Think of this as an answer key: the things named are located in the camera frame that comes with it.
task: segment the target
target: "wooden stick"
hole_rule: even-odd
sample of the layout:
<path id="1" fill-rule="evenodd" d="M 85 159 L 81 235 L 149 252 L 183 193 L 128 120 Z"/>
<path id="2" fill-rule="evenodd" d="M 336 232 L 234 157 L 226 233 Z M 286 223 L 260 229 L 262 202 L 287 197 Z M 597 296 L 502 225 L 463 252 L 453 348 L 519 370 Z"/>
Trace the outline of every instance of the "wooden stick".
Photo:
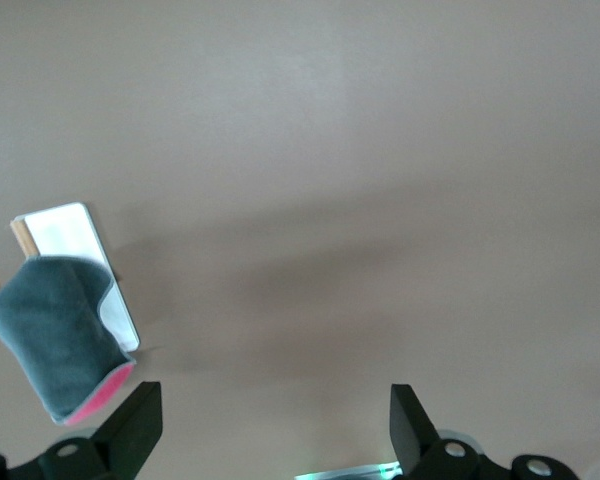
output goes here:
<path id="1" fill-rule="evenodd" d="M 33 240 L 31 232 L 29 231 L 29 227 L 27 227 L 27 224 L 24 220 L 14 220 L 11 222 L 11 230 L 16 236 L 16 240 L 18 240 L 20 249 L 25 256 L 32 257 L 40 255 L 40 250 L 38 250 L 38 246 Z"/>

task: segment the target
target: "black plastic bracket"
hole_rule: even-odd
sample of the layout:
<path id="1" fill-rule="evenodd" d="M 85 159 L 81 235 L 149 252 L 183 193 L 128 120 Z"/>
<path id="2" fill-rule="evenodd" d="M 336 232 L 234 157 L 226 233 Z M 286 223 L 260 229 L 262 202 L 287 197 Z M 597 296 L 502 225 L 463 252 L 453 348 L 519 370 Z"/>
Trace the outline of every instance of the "black plastic bracket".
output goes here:
<path id="1" fill-rule="evenodd" d="M 91 438 L 58 442 L 0 480 L 133 480 L 162 435 L 159 382 L 141 383 Z"/>
<path id="2" fill-rule="evenodd" d="M 392 385 L 389 433 L 403 475 L 394 480 L 578 480 L 563 463 L 516 457 L 507 470 L 456 439 L 440 438 L 409 385 Z"/>

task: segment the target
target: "transparent plastic piece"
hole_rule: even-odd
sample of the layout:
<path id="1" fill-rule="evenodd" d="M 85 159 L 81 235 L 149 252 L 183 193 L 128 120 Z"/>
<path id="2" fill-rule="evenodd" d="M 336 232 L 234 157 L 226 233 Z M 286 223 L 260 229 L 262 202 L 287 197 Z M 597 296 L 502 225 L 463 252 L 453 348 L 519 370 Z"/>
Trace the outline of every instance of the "transparent plastic piece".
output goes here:
<path id="1" fill-rule="evenodd" d="M 330 472 L 308 473 L 295 477 L 295 480 L 389 480 L 401 474 L 400 464 L 393 462 L 363 465 Z"/>

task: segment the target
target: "gray fabric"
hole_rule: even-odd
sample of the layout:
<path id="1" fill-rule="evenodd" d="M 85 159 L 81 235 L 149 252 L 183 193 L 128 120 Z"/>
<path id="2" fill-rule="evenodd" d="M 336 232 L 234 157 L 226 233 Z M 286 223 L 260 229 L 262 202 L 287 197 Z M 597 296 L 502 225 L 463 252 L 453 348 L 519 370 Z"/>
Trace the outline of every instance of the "gray fabric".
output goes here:
<path id="1" fill-rule="evenodd" d="M 133 362 L 99 317 L 113 285 L 89 260 L 30 257 L 0 290 L 0 339 L 62 423 L 116 367 Z"/>

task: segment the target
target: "beige wall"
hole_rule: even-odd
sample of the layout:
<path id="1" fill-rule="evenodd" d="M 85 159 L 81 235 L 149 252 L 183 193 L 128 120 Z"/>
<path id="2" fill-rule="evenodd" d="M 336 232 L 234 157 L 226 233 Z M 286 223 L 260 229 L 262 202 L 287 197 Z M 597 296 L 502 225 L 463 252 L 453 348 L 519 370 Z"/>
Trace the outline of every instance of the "beige wall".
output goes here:
<path id="1" fill-rule="evenodd" d="M 600 1 L 2 1 L 3 279 L 8 221 L 74 200 L 125 392 L 163 381 L 141 478 L 390 460 L 407 382 L 600 479 Z M 0 451 L 61 433 L 0 345 Z"/>

